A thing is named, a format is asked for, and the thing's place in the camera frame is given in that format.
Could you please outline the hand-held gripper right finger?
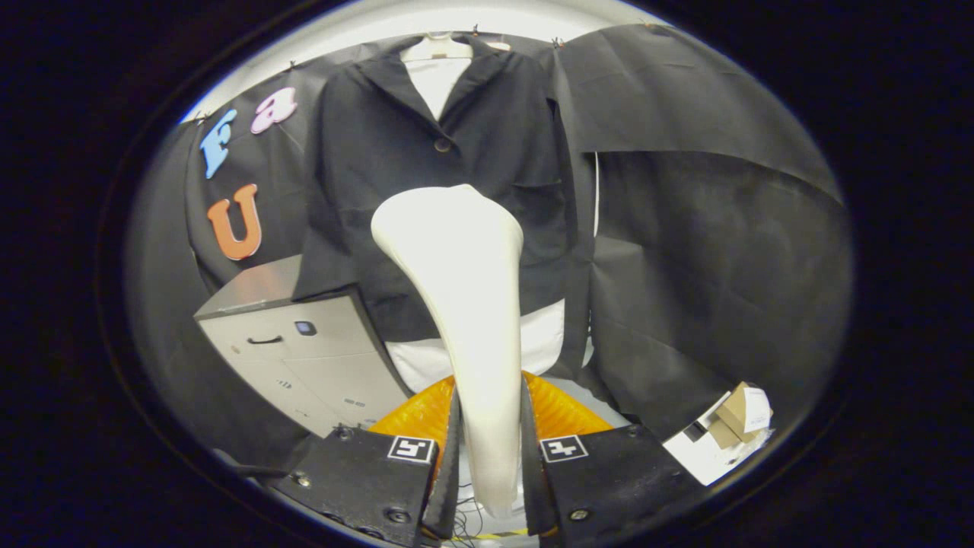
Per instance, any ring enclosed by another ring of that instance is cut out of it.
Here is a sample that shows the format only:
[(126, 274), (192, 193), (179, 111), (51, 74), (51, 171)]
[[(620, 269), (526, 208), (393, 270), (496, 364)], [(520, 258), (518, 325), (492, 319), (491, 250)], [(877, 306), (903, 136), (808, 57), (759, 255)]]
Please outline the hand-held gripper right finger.
[(527, 533), (543, 543), (626, 542), (703, 500), (702, 483), (647, 427), (613, 427), (529, 372), (520, 415)]

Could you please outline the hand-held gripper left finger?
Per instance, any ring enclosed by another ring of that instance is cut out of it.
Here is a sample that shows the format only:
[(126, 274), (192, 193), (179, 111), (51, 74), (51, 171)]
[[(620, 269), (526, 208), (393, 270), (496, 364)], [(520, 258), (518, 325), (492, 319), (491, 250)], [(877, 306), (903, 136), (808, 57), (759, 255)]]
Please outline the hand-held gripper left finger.
[(282, 496), (351, 530), (401, 547), (454, 534), (460, 402), (443, 378), (371, 428), (336, 426), (275, 483)]

